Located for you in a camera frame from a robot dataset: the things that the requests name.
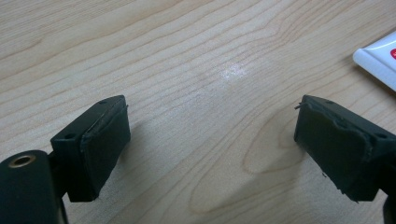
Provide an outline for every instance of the white object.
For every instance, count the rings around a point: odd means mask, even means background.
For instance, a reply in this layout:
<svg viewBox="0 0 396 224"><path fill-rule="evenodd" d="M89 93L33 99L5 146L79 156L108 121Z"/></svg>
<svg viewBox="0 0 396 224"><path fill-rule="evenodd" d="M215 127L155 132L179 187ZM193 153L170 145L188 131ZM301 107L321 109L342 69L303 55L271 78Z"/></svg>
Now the white object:
<svg viewBox="0 0 396 224"><path fill-rule="evenodd" d="M396 91L396 32L356 50L353 61Z"/></svg>

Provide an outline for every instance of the light wood surface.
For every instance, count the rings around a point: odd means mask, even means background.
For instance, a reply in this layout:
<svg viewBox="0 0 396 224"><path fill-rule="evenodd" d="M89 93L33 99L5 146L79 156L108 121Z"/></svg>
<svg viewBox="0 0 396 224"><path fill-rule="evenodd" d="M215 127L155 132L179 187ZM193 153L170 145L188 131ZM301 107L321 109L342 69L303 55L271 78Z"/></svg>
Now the light wood surface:
<svg viewBox="0 0 396 224"><path fill-rule="evenodd" d="M384 1L1 1L0 159L124 94L132 142L71 223L382 223L293 142L304 94L396 133L395 93L351 54Z"/></svg>

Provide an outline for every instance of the black clamp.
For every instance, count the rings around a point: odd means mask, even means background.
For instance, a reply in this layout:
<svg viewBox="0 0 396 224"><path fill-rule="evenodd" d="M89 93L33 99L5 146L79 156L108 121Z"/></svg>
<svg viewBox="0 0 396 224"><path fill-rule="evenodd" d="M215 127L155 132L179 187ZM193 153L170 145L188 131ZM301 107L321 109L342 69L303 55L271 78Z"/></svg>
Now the black clamp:
<svg viewBox="0 0 396 224"><path fill-rule="evenodd" d="M0 163L0 223L67 223L62 197L99 196L131 139L125 97L93 105L52 137L47 155L30 150Z"/></svg>
<svg viewBox="0 0 396 224"><path fill-rule="evenodd" d="M389 196L386 223L396 223L396 136L342 106L305 95L294 140L352 201Z"/></svg>

